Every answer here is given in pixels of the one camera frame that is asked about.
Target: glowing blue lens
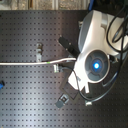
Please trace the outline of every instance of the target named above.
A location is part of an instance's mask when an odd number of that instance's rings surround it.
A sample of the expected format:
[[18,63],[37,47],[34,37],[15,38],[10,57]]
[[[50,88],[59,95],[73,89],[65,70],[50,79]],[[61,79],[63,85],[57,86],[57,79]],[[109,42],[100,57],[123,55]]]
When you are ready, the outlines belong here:
[[100,65],[98,63],[94,63],[93,66],[94,66],[95,69],[98,69],[100,67]]

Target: black wire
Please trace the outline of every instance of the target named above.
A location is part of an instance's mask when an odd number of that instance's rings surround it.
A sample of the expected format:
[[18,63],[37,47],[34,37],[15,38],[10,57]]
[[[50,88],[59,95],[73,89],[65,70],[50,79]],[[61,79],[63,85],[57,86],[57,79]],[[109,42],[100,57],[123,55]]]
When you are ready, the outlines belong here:
[[117,32],[115,33],[113,39],[112,39],[112,43],[116,43],[118,42],[121,38],[122,38],[122,34],[119,36],[118,39],[116,39],[116,37],[118,36],[121,28],[124,26],[124,24],[126,24],[126,22],[128,22],[128,17],[126,17],[126,19],[123,21],[123,23],[121,24],[121,26],[118,28]]
[[109,42],[108,34],[109,34],[109,31],[110,31],[110,28],[111,28],[113,22],[114,22],[115,19],[118,17],[118,15],[124,11],[124,9],[125,9],[125,6],[123,6],[123,8],[119,11],[119,13],[118,13],[118,14],[113,18],[113,20],[110,22],[110,25],[109,25],[109,27],[108,27],[107,34],[106,34],[106,40],[107,40],[108,45],[109,45],[114,51],[116,51],[116,52],[118,52],[118,53],[121,53],[121,52],[124,53],[124,52],[128,51],[128,48],[126,48],[126,49],[123,50],[123,51],[114,48],[114,47],[110,44],[110,42]]

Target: metal bracket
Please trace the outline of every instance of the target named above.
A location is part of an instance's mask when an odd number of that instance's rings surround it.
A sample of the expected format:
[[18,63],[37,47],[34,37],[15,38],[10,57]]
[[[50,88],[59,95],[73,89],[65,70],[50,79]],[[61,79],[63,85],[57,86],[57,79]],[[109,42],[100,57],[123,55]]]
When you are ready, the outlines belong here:
[[41,62],[42,61],[42,44],[37,43],[37,49],[36,49],[36,62]]
[[83,24],[83,21],[79,21],[79,22],[78,22],[79,29],[81,29],[82,24]]
[[78,57],[79,51],[77,51],[74,46],[68,42],[64,37],[59,38],[59,43],[74,57]]
[[55,103],[58,109],[62,108],[66,103],[68,103],[69,97],[67,94],[63,94],[58,101]]

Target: cable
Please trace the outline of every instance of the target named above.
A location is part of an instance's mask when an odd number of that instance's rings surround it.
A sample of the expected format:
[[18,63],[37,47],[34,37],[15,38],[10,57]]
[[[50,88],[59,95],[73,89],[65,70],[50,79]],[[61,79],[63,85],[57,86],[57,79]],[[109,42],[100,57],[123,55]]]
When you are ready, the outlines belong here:
[[72,60],[76,60],[76,58],[63,58],[60,60],[54,60],[54,61],[48,61],[48,62],[38,62],[38,63],[0,63],[0,65],[43,65],[43,64],[54,64],[54,63],[59,63],[62,61],[72,61]]
[[116,37],[118,36],[121,28],[124,26],[124,24],[126,24],[126,22],[128,22],[128,17],[126,17],[126,19],[124,20],[124,22],[121,24],[121,26],[118,28],[117,32],[115,33],[113,39],[112,39],[112,43],[116,43],[118,42],[121,38],[122,38],[122,34],[118,37],[118,39],[116,39]]
[[120,13],[122,13],[122,12],[124,11],[124,9],[125,9],[125,6],[123,6],[123,8],[119,11],[119,13],[118,13],[118,14],[113,18],[113,20],[110,22],[110,25],[109,25],[108,30],[107,30],[107,35],[106,35],[106,40],[107,40],[108,45],[109,45],[114,51],[116,51],[116,52],[118,52],[118,53],[121,53],[121,50],[115,49],[115,48],[110,44],[109,39],[108,39],[108,33],[109,33],[109,31],[110,31],[110,28],[111,28],[113,22],[115,21],[115,19],[117,18],[117,16],[118,16]]

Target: pegboard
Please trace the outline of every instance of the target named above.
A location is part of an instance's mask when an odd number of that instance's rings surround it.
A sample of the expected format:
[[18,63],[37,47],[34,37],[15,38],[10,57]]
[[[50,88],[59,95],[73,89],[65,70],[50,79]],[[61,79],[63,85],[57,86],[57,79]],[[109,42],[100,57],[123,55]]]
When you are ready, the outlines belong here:
[[[36,44],[43,44],[43,61],[68,56],[57,40],[60,35],[77,48],[78,21],[86,11],[0,11],[0,62],[36,62]],[[68,102],[58,110],[59,87],[65,73],[53,65],[0,66],[0,126],[3,128],[127,128],[128,61],[113,90],[85,107],[84,100]],[[117,69],[112,66],[111,74]],[[93,85],[94,95],[104,89]]]

